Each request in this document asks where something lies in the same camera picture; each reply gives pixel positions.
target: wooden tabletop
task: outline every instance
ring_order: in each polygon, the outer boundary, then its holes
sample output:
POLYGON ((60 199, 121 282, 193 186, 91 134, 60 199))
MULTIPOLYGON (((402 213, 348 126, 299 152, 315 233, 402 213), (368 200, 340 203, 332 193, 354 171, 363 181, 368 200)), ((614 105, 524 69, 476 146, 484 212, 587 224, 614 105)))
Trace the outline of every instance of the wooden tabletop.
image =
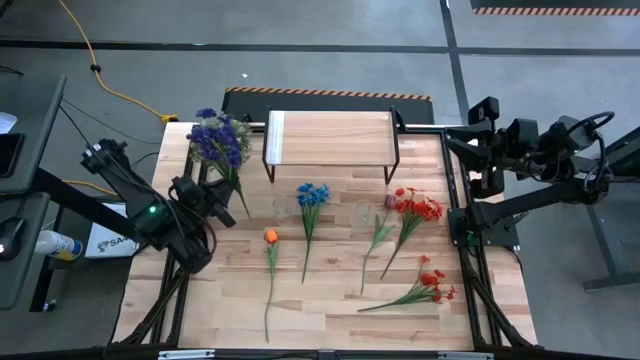
POLYGON ((267 164, 393 165, 392 124, 389 111, 272 110, 267 164))
MULTIPOLYGON (((163 194, 171 178, 183 172, 188 148, 185 135, 191 126, 167 125, 153 179, 153 187, 163 194)), ((261 162, 262 136, 256 135, 251 159, 240 171, 253 220, 247 218, 234 195, 229 209, 236 226, 226 229, 218 220, 211 221, 218 248, 211 263, 191 277, 180 347, 472 349, 460 262, 450 243, 446 218, 420 225, 380 280, 397 241, 399 231, 392 231, 372 253, 367 285, 360 295, 362 260, 371 244, 373 223, 367 226, 353 221, 356 202, 368 200, 377 213, 383 214, 384 194, 410 186, 418 189, 419 198, 429 196, 450 207, 438 136, 399 136, 401 162, 386 187, 383 174, 375 167, 282 167, 271 184, 261 162), (331 198, 321 211, 307 277, 300 284, 306 242, 294 196, 296 187, 307 181, 327 184, 331 198), (277 226, 274 219, 272 202, 277 196, 288 199, 293 213, 292 223, 287 226, 277 226), (281 239, 269 314, 270 343, 265 341, 263 329, 269 289, 265 228, 275 228, 281 239), (432 259, 428 270, 441 270, 446 275, 445 284, 455 286, 461 296, 443 304, 357 313, 360 308, 404 295, 415 280, 417 259, 422 254, 432 259)), ((454 167, 457 183, 461 184, 457 161, 454 167)), ((388 222, 399 225, 400 219, 392 214, 388 222)), ((148 248, 133 260, 114 341, 128 335, 156 300, 165 256, 166 251, 148 248)), ((535 343, 527 295, 513 255, 487 248, 487 262, 497 303, 522 335, 535 343)), ((485 339, 489 339, 486 312, 482 306, 479 311, 485 339)))

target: hazard stripe tape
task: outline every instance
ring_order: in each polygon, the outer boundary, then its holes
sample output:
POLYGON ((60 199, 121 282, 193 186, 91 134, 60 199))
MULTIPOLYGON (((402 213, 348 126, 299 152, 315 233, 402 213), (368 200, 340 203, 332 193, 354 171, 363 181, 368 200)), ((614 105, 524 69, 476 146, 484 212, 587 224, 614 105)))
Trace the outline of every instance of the hazard stripe tape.
POLYGON ((559 15, 559 16, 637 16, 637 8, 516 8, 481 7, 473 9, 478 15, 559 15))
POLYGON ((370 92, 362 92, 362 91, 304 90, 304 89, 280 89, 280 88, 253 87, 253 86, 231 86, 231 87, 228 87, 225 90, 225 92, 377 97, 377 98, 423 100, 423 101, 431 102, 431 96, 415 95, 415 94, 370 93, 370 92))

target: purple flower bouquet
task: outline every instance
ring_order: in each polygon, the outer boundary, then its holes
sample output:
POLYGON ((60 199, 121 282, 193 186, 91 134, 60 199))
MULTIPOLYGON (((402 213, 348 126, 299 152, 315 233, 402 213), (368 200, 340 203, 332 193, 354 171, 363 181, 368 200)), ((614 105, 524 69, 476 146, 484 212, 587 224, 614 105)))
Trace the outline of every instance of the purple flower bouquet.
POLYGON ((187 135, 187 139, 191 140, 192 159, 213 167, 229 182, 240 195, 247 216, 251 219, 238 175, 240 165, 251 156, 251 127, 231 115, 217 114, 213 109, 199 110, 196 117, 202 118, 202 122, 187 135))

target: wooden table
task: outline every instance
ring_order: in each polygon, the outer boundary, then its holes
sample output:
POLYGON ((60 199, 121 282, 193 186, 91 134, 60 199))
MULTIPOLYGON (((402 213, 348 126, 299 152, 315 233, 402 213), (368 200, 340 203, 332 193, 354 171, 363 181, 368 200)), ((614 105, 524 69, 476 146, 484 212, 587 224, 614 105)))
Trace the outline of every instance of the wooden table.
MULTIPOLYGON (((172 177, 183 172, 188 147, 185 135, 191 126, 167 125, 153 178, 153 187, 161 193, 166 193, 172 177)), ((450 207, 438 136, 399 136, 401 162, 389 187, 379 168, 362 167, 283 167, 271 184, 261 163, 262 137, 254 136, 251 159, 240 172, 253 221, 247 218, 237 195, 229 203, 236 226, 226 229, 212 220, 218 249, 213 261, 191 277, 180 347, 472 349, 460 262, 457 250, 450 244, 446 218, 420 225, 381 281, 399 227, 394 230, 372 253, 367 285, 360 295, 362 260, 371 244, 373 224, 351 226, 358 200, 370 201, 382 214, 383 195, 410 186, 418 189, 418 198, 428 195, 450 207), (299 214, 294 195, 296 187, 306 181, 326 183, 331 187, 331 199, 322 210, 307 278, 300 284, 306 246, 301 222, 294 216, 290 226, 276 226, 272 201, 276 196, 286 196, 294 215, 299 214), (269 285, 263 240, 266 227, 274 227, 281 238, 269 315, 270 343, 265 341, 263 330, 269 285), (443 304, 356 312, 405 294, 415 280, 417 258, 422 254, 432 259, 428 269, 445 273, 445 283, 454 285, 460 296, 443 304)), ((453 163, 457 183, 461 184, 457 160, 453 163)), ((464 203, 464 196, 459 198, 464 203)), ((390 223, 400 224, 396 214, 389 218, 390 223)), ((149 248, 133 260, 114 341, 128 335, 155 301, 165 256, 166 251, 149 248)), ((535 343, 522 275, 513 255, 503 249, 487 248, 487 262, 497 303, 522 335, 535 343)), ((485 339, 489 339, 486 312, 483 308, 479 311, 485 339)))

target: small wooden shelf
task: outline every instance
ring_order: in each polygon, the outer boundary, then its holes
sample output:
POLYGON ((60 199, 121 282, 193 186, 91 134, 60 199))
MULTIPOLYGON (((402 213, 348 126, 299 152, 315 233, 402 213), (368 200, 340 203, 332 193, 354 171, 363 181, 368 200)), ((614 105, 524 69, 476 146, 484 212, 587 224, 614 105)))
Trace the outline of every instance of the small wooden shelf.
POLYGON ((263 163, 269 180, 275 166, 382 166, 385 183, 400 162, 396 112, 269 112, 265 124, 263 163), (391 174, 387 167, 393 166, 391 174))

